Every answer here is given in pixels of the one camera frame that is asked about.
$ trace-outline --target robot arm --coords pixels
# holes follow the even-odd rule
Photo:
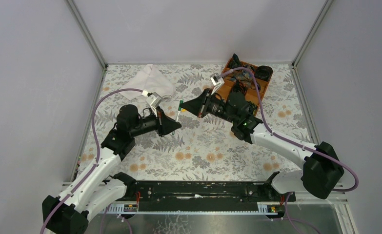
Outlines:
[[[134,105],[120,108],[115,126],[101,144],[99,160],[92,161],[59,196],[48,196],[43,201],[45,221],[52,210],[70,195],[47,223],[48,229],[58,234],[84,233],[97,213],[114,200],[125,196],[127,185],[118,179],[112,179],[106,186],[96,192],[95,190],[135,146],[134,137],[151,131],[157,131],[162,137],[181,127],[181,124],[167,117],[159,107],[161,100],[156,93],[149,95],[146,101],[150,105],[150,114],[146,117],[141,116]],[[74,190],[81,180],[84,181]]]
[[[273,136],[263,121],[253,115],[250,104],[245,100],[243,93],[231,92],[227,100],[218,98],[214,91],[223,84],[222,78],[213,76],[211,80],[214,83],[214,89],[205,89],[196,99],[184,102],[181,108],[201,118],[212,114],[232,122],[231,131],[238,139],[266,147],[298,165],[299,171],[277,172],[269,178],[269,180],[272,179],[273,188],[280,194],[307,190],[318,198],[326,199],[344,174],[344,170],[331,160],[304,150],[304,147],[316,149],[338,160],[333,147],[326,142],[314,145],[278,133],[289,141],[302,145],[302,147],[298,147]]]

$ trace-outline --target cable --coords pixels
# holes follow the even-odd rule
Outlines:
[[[101,228],[99,230],[99,233],[100,234],[103,234],[103,222],[104,222],[104,217],[106,216],[106,213],[108,212],[109,208],[110,208],[110,205],[112,205],[112,203],[110,203],[106,209],[104,209],[104,213],[103,213],[103,217],[101,218]]]
[[[126,221],[127,226],[129,227],[130,234],[133,234],[133,232],[132,232],[132,225],[130,225],[130,222],[125,217],[123,217],[123,216],[119,216],[119,217],[122,219],[122,221]]]
[[[265,219],[265,220],[259,220],[260,222],[278,222],[278,221],[288,221],[288,219],[284,219],[284,218],[273,218],[272,220],[271,219]],[[301,223],[301,224],[305,224],[309,227],[311,227],[312,229],[314,229],[318,234],[322,234],[319,229],[317,229],[316,226],[314,226],[313,224],[309,223],[309,222],[306,222],[306,221],[303,221],[303,220],[299,220],[299,219],[296,219],[296,218],[292,218],[291,221],[293,222],[298,222],[298,223]]]
[[[141,199],[141,193],[138,191],[136,194],[136,210],[139,209],[139,200]]]
[[[100,146],[99,146],[99,140],[98,140],[98,136],[96,135],[96,128],[95,128],[95,115],[96,115],[96,110],[98,109],[99,105],[106,99],[108,98],[109,96],[113,95],[113,94],[117,94],[117,93],[120,93],[120,92],[124,92],[124,91],[137,91],[137,92],[142,92],[143,90],[140,90],[140,89],[133,89],[133,88],[128,88],[128,89],[119,89],[119,90],[116,90],[116,91],[113,91],[107,95],[105,95],[104,97],[102,97],[98,103],[96,104],[95,108],[93,108],[93,111],[92,111],[92,131],[93,131],[93,137],[95,139],[95,143],[96,143],[96,149],[97,149],[97,155],[96,155],[96,163],[99,162],[99,159],[100,159]],[[79,183],[77,183],[77,185],[70,191],[71,194],[73,194],[82,184],[83,182],[86,181],[86,179],[93,173],[94,169],[97,167],[97,164],[94,164],[92,168],[90,168],[89,172],[79,181]],[[41,227],[41,230],[40,230],[40,234],[43,234],[44,233],[44,230],[46,229],[46,226],[48,224],[48,222],[50,221],[51,217],[54,215],[54,213],[59,209],[59,207],[70,197],[70,194],[67,194],[63,200],[61,200],[57,206],[55,206],[55,208],[53,208],[53,210],[50,212],[50,214],[47,216],[46,220],[44,221],[42,227]]]
[[[286,142],[288,142],[288,143],[290,143],[290,144],[292,144],[292,145],[295,145],[295,146],[297,146],[297,147],[303,148],[303,145],[301,145],[301,144],[299,144],[299,143],[297,143],[297,142],[295,142],[295,141],[292,141],[292,140],[290,140],[290,139],[288,139],[288,138],[285,138],[285,137],[283,137],[283,136],[280,136],[280,135],[277,134],[277,133],[274,133],[274,132],[271,130],[270,126],[268,126],[267,121],[265,120],[264,110],[262,109],[262,103],[261,103],[261,98],[260,98],[260,92],[258,91],[258,87],[257,87],[257,81],[256,81],[256,79],[255,79],[255,77],[254,77],[254,73],[253,73],[250,69],[245,68],[245,67],[234,68],[234,69],[231,69],[231,70],[229,70],[229,71],[227,71],[227,72],[222,73],[221,75],[219,75],[219,77],[220,77],[220,78],[221,78],[221,77],[224,77],[224,76],[229,75],[229,74],[231,74],[231,73],[233,73],[234,71],[237,71],[237,70],[245,70],[245,71],[248,71],[248,72],[250,73],[251,77],[252,77],[253,80],[254,80],[255,88],[256,88],[256,91],[257,91],[258,102],[259,102],[259,105],[260,105],[261,117],[262,117],[262,121],[263,121],[263,123],[264,123],[265,128],[266,128],[266,129],[267,129],[273,136],[275,136],[275,137],[277,137],[277,138],[279,138],[279,139],[281,139],[281,140],[283,140],[283,141],[286,141]],[[350,167],[348,167],[348,166],[345,165],[344,163],[340,162],[339,160],[336,160],[336,159],[334,159],[334,158],[332,158],[332,157],[330,157],[330,156],[328,156],[328,155],[326,155],[326,154],[323,154],[323,153],[321,153],[321,152],[319,152],[319,151],[317,151],[317,150],[315,150],[315,149],[309,148],[309,147],[307,147],[307,146],[304,146],[304,149],[307,150],[307,151],[310,151],[310,152],[312,152],[312,153],[318,154],[318,155],[320,155],[320,156],[322,156],[322,157],[324,157],[324,158],[326,158],[326,159],[329,159],[330,161],[333,161],[333,162],[339,164],[340,166],[342,166],[343,168],[345,168],[348,172],[350,172],[350,173],[352,174],[352,176],[353,176],[354,179],[355,179],[355,184],[354,184],[352,187],[350,187],[350,188],[348,188],[348,189],[333,189],[333,191],[335,191],[335,192],[349,192],[349,191],[353,191],[353,190],[355,190],[355,189],[358,187],[358,185],[359,185],[359,178],[358,178],[358,175],[357,175],[357,174],[356,174]]]
[[[112,205],[112,203],[110,203],[106,209],[104,210],[104,213],[103,213],[103,217],[101,218],[101,227],[100,227],[100,234],[103,234],[103,222],[104,222],[104,216],[106,215],[106,213],[108,212],[109,208],[110,208],[110,205]],[[130,231],[130,234],[133,234],[132,233],[132,226],[130,225],[129,221],[127,221],[127,219],[123,216],[118,216],[118,218],[121,217],[122,218],[122,221],[126,221],[127,223],[127,226],[129,227],[129,231]]]
[[[242,93],[242,94],[246,94],[247,93],[247,88],[246,88],[246,86],[242,83],[242,82],[240,82],[239,80],[237,80],[235,83],[234,83],[234,85],[231,87],[231,91],[230,91],[230,93],[231,92],[240,92],[240,93]]]
[[[284,195],[281,196],[280,206],[284,203]]]
[[[285,214],[287,216],[287,219],[288,221],[290,221],[291,225],[293,226],[294,229],[296,229],[296,231],[300,234],[304,234],[302,231],[300,231],[293,223],[293,221],[296,221],[296,222],[299,222],[299,223],[302,223],[302,224],[305,224],[307,226],[310,226],[311,228],[313,228],[318,234],[322,234],[319,229],[317,229],[315,226],[313,226],[311,223],[309,222],[306,222],[306,221],[303,221],[303,220],[299,220],[299,219],[293,219],[290,217],[290,215],[288,214],[288,206],[287,206],[287,203],[288,203],[288,199],[290,198],[290,196],[293,194],[293,192],[291,192],[287,198],[285,199]]]

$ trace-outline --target red wire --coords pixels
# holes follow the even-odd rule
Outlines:
[[[284,195],[283,196],[281,196],[281,199],[280,199],[280,206],[284,203]]]
[[[140,199],[141,199],[141,193],[136,192],[136,209],[138,209],[138,204]]]

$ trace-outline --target floral patterned surface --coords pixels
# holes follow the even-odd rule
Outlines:
[[[263,106],[267,122],[276,130],[309,141],[297,93],[286,64],[273,68]],[[103,83],[101,97],[122,88],[144,65],[110,65]],[[211,87],[209,76],[220,73],[219,65],[158,65],[159,70],[174,84],[171,99],[161,103],[165,113],[176,118],[180,100],[188,101]],[[116,94],[105,100],[96,112],[96,129],[102,142],[116,121],[119,108],[129,101]],[[139,111],[145,103],[133,100]],[[264,147],[238,140],[230,131],[231,123],[207,115],[196,118],[181,112],[182,128],[175,134],[158,137],[155,132],[135,138],[136,146],[111,175],[125,172],[135,179],[148,180],[247,180],[264,181],[274,171],[293,171],[291,161]],[[90,130],[78,173],[96,157],[96,147]]]

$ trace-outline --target metal frame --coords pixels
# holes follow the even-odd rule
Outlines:
[[[297,70],[293,66],[290,67],[290,71],[291,71],[291,76],[293,78],[294,87],[296,88],[297,96],[299,98],[300,107],[303,111],[303,115],[306,120],[307,131],[309,133],[310,140],[315,144],[319,144],[321,141],[316,129],[316,125],[314,123],[313,115],[311,114],[310,107],[308,105],[308,102],[303,90],[302,83],[299,78],[299,74],[297,73]]]
[[[299,64],[301,58],[304,55],[304,52],[306,51],[307,47],[309,46],[311,40],[313,39],[317,29],[319,28],[320,24],[322,23],[324,17],[326,16],[327,12],[329,11],[332,3],[335,0],[326,0],[326,2],[323,5],[323,8],[320,10],[319,15],[317,16],[316,20],[314,21],[313,26],[310,29],[310,32],[308,33],[306,39],[303,42],[303,45],[301,46],[299,52],[297,53],[296,57],[293,60],[293,67],[296,68]]]
[[[81,14],[79,12],[79,9],[77,8],[76,4],[73,0],[64,0],[69,7],[70,12],[75,18],[76,23],[78,24],[81,33],[83,34],[84,38],[86,39],[87,43],[90,46],[90,49],[92,49],[93,54],[95,55],[96,59],[98,60],[100,66],[102,69],[106,69],[106,61],[104,60],[98,46],[95,43],[95,40],[93,40],[92,34],[90,33],[89,29],[86,26],[86,23],[84,22],[83,18],[81,17]]]
[[[250,61],[247,60],[245,62],[251,63],[251,64],[261,64],[261,65],[267,65],[267,64],[292,64],[292,61],[279,61],[279,62],[269,62],[269,61]],[[194,62],[111,62],[108,63],[108,65],[147,65],[147,64],[155,64],[155,65],[165,65],[165,64],[200,64],[200,65],[209,65],[209,64],[224,64],[226,65],[226,61],[214,61],[214,62],[199,62],[199,63],[194,63]]]
[[[77,151],[77,158],[76,158],[76,161],[74,162],[71,174],[68,177],[68,178],[70,178],[69,181],[73,181],[75,179],[76,167],[77,167],[79,158],[83,154],[84,147],[86,146],[87,137],[89,136],[90,124],[91,124],[93,109],[95,108],[95,105],[98,102],[98,99],[99,99],[99,96],[100,96],[100,93],[101,93],[101,89],[103,87],[103,81],[104,81],[104,78],[106,77],[106,74],[107,74],[107,69],[103,69],[102,75],[101,75],[101,81],[100,81],[99,85],[96,88],[95,97],[93,99],[92,106],[90,107],[89,119],[88,119],[88,121],[86,123],[86,126],[84,127],[84,132],[83,132],[83,136],[81,138],[80,147],[79,147],[79,150]]]
[[[98,98],[99,98],[101,88],[103,85],[103,81],[104,81],[104,78],[106,76],[106,69],[107,69],[108,64],[105,62],[105,59],[103,58],[98,46],[96,45],[96,43],[95,43],[89,29],[87,28],[86,23],[84,22],[84,20],[81,16],[76,4],[74,3],[74,1],[73,0],[64,0],[64,1],[68,5],[69,10],[72,12],[72,15],[75,17],[75,20],[76,20],[81,32],[83,33],[83,36],[85,37],[86,41],[88,42],[90,48],[92,49],[92,52],[94,53],[96,59],[98,60],[98,63],[103,68],[101,81],[100,81],[99,86],[96,90],[94,102],[93,102],[92,107],[91,107],[91,111],[90,111],[90,113],[91,113],[97,100],[98,100]],[[300,77],[299,77],[299,74],[297,71],[297,66],[300,63],[305,51],[307,50],[307,48],[308,48],[309,44],[311,43],[316,31],[318,30],[319,26],[321,25],[324,17],[326,16],[326,14],[327,14],[328,10],[330,9],[333,2],[334,2],[334,0],[326,0],[325,1],[321,11],[319,12],[319,15],[317,16],[312,28],[310,29],[306,39],[304,40],[304,43],[302,44],[298,54],[296,55],[296,57],[294,58],[294,60],[292,62],[255,62],[258,64],[260,64],[260,63],[261,64],[290,64],[291,63],[290,70],[291,70],[291,74],[293,77],[293,82],[294,82],[294,85],[295,85],[295,88],[296,88],[296,91],[297,91],[297,94],[299,97],[300,106],[301,106],[302,111],[304,113],[304,117],[305,117],[306,124],[307,124],[307,130],[308,130],[309,135],[311,137],[310,140],[314,143],[319,143],[320,138],[319,138],[319,134],[318,134],[317,129],[316,129],[315,122],[313,120],[313,115],[310,111],[307,99],[305,97],[302,83],[301,83],[301,80],[300,80]],[[218,64],[218,62],[206,62],[203,64],[214,64],[214,63]],[[147,64],[147,63],[129,63],[128,62],[128,63],[111,63],[111,64]],[[162,62],[162,63],[156,63],[156,64],[170,64],[170,63]],[[85,144],[86,144],[86,139],[88,136],[88,132],[90,130],[90,119],[91,119],[91,114],[89,115],[89,121],[86,123],[84,135],[83,135],[83,138],[81,139],[81,144],[80,144],[79,151],[78,151],[78,158],[76,159],[73,170],[71,171],[71,173],[72,173],[71,178],[74,176],[74,172],[75,172],[75,168],[76,168],[78,159],[81,156],[81,154],[83,153],[83,149],[84,149]],[[69,182],[64,182],[63,183],[63,189],[66,188],[69,184],[70,184]],[[328,202],[332,203],[334,208],[337,211],[339,222],[341,223],[341,228],[342,228],[343,232],[344,233],[357,234],[356,224],[355,224],[354,219],[351,215],[350,207],[349,207],[348,202],[347,202],[347,197],[344,193],[332,193],[327,200],[320,200],[317,198],[313,198],[312,195],[307,194],[307,193],[304,193],[304,194],[297,193],[297,199],[298,200],[296,202],[294,202],[295,204],[327,204]],[[262,202],[262,204],[267,204],[267,203],[273,204],[272,202]]]

